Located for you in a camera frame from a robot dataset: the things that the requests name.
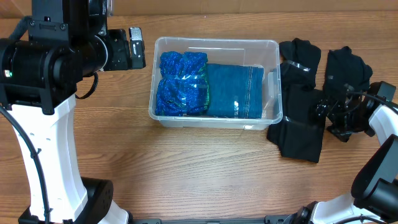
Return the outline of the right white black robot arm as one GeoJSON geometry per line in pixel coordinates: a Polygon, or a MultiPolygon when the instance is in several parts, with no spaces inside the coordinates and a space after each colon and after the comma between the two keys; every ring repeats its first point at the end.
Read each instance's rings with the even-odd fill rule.
{"type": "Polygon", "coordinates": [[[326,202],[313,202],[284,223],[394,223],[397,221],[397,105],[385,97],[349,91],[373,99],[369,127],[380,148],[354,179],[351,192],[326,202]]]}

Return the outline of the small black garment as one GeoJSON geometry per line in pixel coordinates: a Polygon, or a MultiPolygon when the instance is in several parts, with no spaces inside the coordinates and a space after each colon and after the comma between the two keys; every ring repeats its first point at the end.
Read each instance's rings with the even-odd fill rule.
{"type": "Polygon", "coordinates": [[[372,68],[348,46],[330,50],[323,84],[325,103],[329,106],[344,103],[347,91],[367,91],[372,75],[372,68]]]}

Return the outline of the large black garment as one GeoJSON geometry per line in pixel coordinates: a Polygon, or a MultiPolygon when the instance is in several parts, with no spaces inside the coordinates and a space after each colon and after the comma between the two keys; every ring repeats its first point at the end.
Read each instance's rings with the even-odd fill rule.
{"type": "Polygon", "coordinates": [[[308,40],[295,38],[279,44],[283,117],[269,126],[267,139],[282,157],[319,162],[325,119],[315,115],[324,94],[316,87],[321,50],[308,40]]]}

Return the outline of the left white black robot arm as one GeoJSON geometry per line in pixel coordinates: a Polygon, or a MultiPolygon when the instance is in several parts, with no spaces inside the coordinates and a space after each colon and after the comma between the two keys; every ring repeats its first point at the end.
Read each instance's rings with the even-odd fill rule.
{"type": "Polygon", "coordinates": [[[19,223],[133,221],[113,183],[82,177],[74,136],[77,84],[99,72],[142,69],[142,31],[109,29],[109,0],[34,0],[1,39],[1,114],[12,124],[30,187],[19,223]]]}

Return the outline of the blue denim jeans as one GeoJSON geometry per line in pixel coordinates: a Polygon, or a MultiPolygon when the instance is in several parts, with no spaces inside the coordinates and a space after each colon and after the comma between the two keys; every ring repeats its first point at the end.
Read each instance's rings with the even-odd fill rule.
{"type": "Polygon", "coordinates": [[[260,119],[262,67],[208,64],[210,105],[207,116],[260,119]]]}

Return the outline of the blue sparkly garment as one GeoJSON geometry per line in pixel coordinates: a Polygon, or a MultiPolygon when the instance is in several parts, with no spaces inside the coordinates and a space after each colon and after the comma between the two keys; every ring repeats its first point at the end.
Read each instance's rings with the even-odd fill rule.
{"type": "Polygon", "coordinates": [[[164,52],[160,56],[157,116],[197,116],[210,106],[208,56],[203,52],[164,52]]]}

